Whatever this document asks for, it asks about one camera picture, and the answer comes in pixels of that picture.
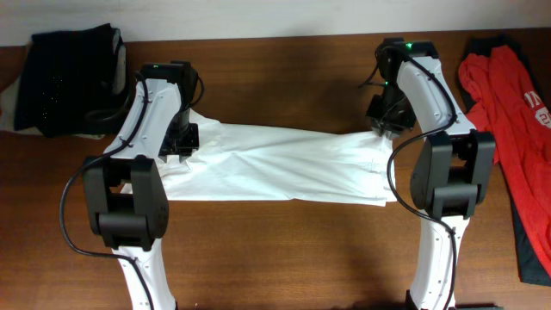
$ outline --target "red cloth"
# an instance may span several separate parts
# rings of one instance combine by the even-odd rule
[[[536,255],[551,275],[551,115],[507,46],[470,54],[459,79],[477,102],[468,119],[496,139],[513,200]]]

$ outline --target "black fabric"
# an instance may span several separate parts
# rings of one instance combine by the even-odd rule
[[[15,130],[37,127],[47,137],[117,133],[126,115],[104,122],[84,119],[90,111],[116,109],[127,100],[128,81],[120,94],[112,94],[118,59],[114,35],[109,24],[34,34],[21,77]]]
[[[523,63],[526,71],[530,75],[534,89],[538,93],[539,97],[543,100],[543,93],[540,85],[537,83],[536,78],[532,72],[529,59],[526,55],[523,54],[521,45],[514,41],[512,38],[506,35],[500,35],[498,37],[487,38],[487,39],[471,39],[467,44],[467,49],[463,55],[463,60],[470,54],[474,53],[477,55],[490,57],[492,49],[494,47],[501,47],[507,45],[515,54],[517,58]],[[460,83],[460,92],[463,102],[467,111],[470,110],[476,103],[471,95],[461,87]],[[517,246],[517,262],[518,270],[520,273],[520,278],[522,282],[530,284],[538,284],[551,287],[551,276],[548,275],[547,271],[543,268],[539,259],[537,258],[532,244],[528,240],[526,235],[526,230],[524,225],[520,220],[518,215],[517,206],[511,198],[511,209],[513,213],[513,226],[515,229],[515,242]]]

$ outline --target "wooden table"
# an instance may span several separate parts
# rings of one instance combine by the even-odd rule
[[[432,40],[456,98],[455,71],[468,38],[497,34],[440,32],[330,37],[136,42],[128,62],[187,59],[207,86],[197,111],[226,123],[352,133],[377,88],[356,86],[375,65],[385,36]],[[551,97],[551,30],[516,30],[547,98]],[[0,85],[22,68],[24,48],[0,49]],[[85,156],[110,139],[45,139],[0,133],[0,307],[128,309],[117,262],[81,257],[61,237],[62,188]],[[420,144],[396,164],[399,192]],[[511,207],[502,171],[493,167],[488,195],[461,245],[460,304],[551,309],[551,288],[520,283]],[[82,186],[67,205],[71,236],[105,251],[89,228]],[[397,203],[386,208],[309,201],[172,202],[164,262],[183,309],[342,309],[403,302],[417,267],[419,219]]]

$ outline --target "white wall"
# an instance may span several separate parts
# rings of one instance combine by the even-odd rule
[[[185,40],[551,26],[551,0],[0,0],[0,46],[111,22]]]

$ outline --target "brown tabletop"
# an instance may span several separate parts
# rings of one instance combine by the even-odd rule
[[[136,42],[127,44],[127,57],[132,69],[190,60],[207,86],[196,110],[209,118],[353,133],[369,129],[364,115],[381,90],[356,86],[371,72],[375,47],[385,36],[432,40],[462,105],[455,73],[465,44],[497,33]],[[551,97],[551,30],[507,33],[523,44],[544,95]],[[19,74],[24,54],[23,47],[0,49],[0,86]],[[0,308],[131,308],[119,264],[72,252],[58,223],[67,179],[110,140],[0,133]],[[397,186],[409,202],[420,146],[406,149],[396,163]],[[78,245],[107,250],[90,230],[80,182],[69,195],[67,225]],[[370,307],[403,302],[417,267],[419,228],[419,219],[397,203],[171,202],[164,262],[170,290],[184,309]],[[459,304],[551,309],[551,288],[520,283],[499,166],[461,244],[455,292]]]

